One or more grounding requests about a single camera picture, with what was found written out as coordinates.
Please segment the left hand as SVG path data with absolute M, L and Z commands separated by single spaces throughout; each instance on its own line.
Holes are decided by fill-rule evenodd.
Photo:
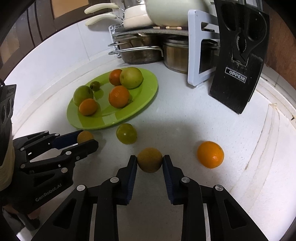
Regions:
M 20 210 L 19 211 L 19 210 L 15 209 L 11 204 L 8 204 L 8 205 L 3 206 L 3 209 L 6 210 L 9 213 L 12 213 L 12 214 L 23 214 L 23 215 L 26 215 L 31 220 L 34 220 L 34 219 L 39 218 L 40 213 L 41 213 L 41 208 L 37 208 L 33 212 L 28 213 L 27 211 L 24 211 L 24 210 Z

